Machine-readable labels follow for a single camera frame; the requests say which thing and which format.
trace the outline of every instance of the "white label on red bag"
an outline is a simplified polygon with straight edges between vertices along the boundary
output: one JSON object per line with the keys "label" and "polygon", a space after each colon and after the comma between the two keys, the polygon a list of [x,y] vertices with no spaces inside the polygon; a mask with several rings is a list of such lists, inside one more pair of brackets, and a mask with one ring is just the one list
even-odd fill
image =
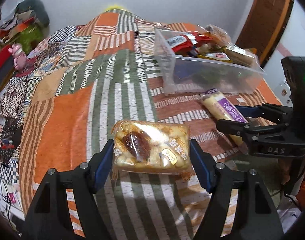
{"label": "white label on red bag", "polygon": [[187,41],[187,39],[184,36],[176,36],[176,37],[173,37],[173,38],[170,38],[167,40],[167,42],[171,48],[174,48],[180,44],[183,44],[186,41]]}

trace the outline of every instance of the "metal screw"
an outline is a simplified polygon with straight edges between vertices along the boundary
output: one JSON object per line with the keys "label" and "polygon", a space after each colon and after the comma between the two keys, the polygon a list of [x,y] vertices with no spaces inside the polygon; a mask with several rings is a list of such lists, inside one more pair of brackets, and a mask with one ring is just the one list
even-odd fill
{"label": "metal screw", "polygon": [[49,175],[53,175],[55,172],[56,172],[56,170],[55,170],[54,168],[51,168],[51,169],[49,169],[49,170],[47,171],[47,173],[48,173]]}
{"label": "metal screw", "polygon": [[257,174],[257,171],[256,171],[255,169],[250,169],[250,170],[249,170],[249,173],[250,173],[251,175],[256,175],[256,174]]}
{"label": "metal screw", "polygon": [[225,164],[223,164],[223,163],[216,163],[216,168],[222,170],[223,168],[225,168]]}
{"label": "metal screw", "polygon": [[81,164],[79,165],[79,167],[82,168],[82,169],[85,169],[85,168],[88,167],[88,163],[81,163]]}

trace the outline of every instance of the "bed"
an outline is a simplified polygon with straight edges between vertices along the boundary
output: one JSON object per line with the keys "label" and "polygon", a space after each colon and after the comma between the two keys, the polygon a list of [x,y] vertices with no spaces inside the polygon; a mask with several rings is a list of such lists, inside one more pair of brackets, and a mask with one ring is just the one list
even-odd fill
{"label": "bed", "polygon": [[[196,26],[148,22],[113,9],[42,41],[28,56],[35,70],[10,80],[0,96],[0,145],[4,136],[19,136],[21,143],[16,149],[0,147],[0,176],[20,193],[24,214],[49,168],[71,170],[89,161],[112,138],[110,130],[120,119],[185,123],[216,161],[239,155],[196,93],[164,95],[154,58],[155,28],[187,32]],[[280,104],[264,80],[253,94],[226,96],[246,106]],[[67,197],[73,228],[83,236],[73,192]],[[96,200],[113,239],[192,239],[210,194],[196,175],[184,181],[121,172],[117,181],[108,177]],[[233,190],[223,235],[231,230],[236,203]]]}

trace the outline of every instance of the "brown wooden door frame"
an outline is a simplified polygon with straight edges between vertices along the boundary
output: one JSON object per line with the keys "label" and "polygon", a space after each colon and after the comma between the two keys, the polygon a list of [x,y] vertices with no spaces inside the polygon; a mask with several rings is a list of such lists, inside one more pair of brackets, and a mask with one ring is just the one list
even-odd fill
{"label": "brown wooden door frame", "polygon": [[[245,32],[245,30],[248,28],[248,25],[250,24],[251,22],[251,17],[252,17],[252,14],[256,8],[256,5],[257,5],[257,2],[258,0],[254,0],[253,1],[253,4],[251,6],[251,9],[249,11],[249,14],[248,14],[248,17],[246,19],[246,22],[243,26],[243,29],[242,31],[240,32],[240,35],[236,41],[236,44],[238,43],[239,41],[239,38],[242,37],[242,34],[243,32]],[[290,16],[290,13],[289,13],[289,10],[291,9],[290,6],[292,7],[292,3],[291,3],[291,0],[285,0],[285,4],[283,6],[283,11],[281,13],[281,16],[280,16],[280,19],[277,23],[277,26],[267,44],[267,46],[265,47],[262,55],[260,56],[259,58],[259,63],[260,65],[262,65],[262,63],[265,61],[267,61],[268,57],[271,56],[271,53],[272,53],[272,49],[275,48],[275,46],[277,45],[277,43],[279,42],[280,38],[281,38],[281,33],[283,33],[284,31],[284,28],[285,28],[285,23],[287,22],[289,16]]]}

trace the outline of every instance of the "pink toy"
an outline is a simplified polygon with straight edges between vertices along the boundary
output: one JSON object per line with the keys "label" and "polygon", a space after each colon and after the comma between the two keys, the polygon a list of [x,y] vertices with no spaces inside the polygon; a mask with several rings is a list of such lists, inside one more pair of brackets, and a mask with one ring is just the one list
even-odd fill
{"label": "pink toy", "polygon": [[14,68],[19,72],[23,71],[26,66],[27,56],[25,52],[22,50],[22,46],[20,43],[12,45],[12,48],[9,48],[8,51],[14,57]]}

